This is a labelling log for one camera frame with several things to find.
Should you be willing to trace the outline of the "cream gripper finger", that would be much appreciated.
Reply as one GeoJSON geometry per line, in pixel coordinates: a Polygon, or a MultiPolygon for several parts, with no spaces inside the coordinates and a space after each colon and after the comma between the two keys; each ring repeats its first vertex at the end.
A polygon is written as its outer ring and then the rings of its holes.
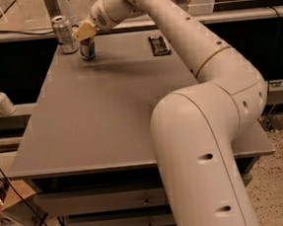
{"type": "Polygon", "coordinates": [[[96,35],[97,26],[93,21],[84,20],[80,23],[78,28],[72,33],[72,37],[76,41],[82,41],[83,39],[92,38],[96,35]]]}

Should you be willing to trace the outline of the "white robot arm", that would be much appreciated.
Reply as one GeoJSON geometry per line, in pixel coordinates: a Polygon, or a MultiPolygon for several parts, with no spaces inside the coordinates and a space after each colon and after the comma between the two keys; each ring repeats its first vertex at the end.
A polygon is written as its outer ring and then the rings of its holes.
{"type": "Polygon", "coordinates": [[[267,85],[233,47],[172,0],[98,0],[73,37],[81,41],[147,14],[198,81],[164,96],[152,144],[177,226],[260,226],[232,141],[263,112],[267,85]]]}

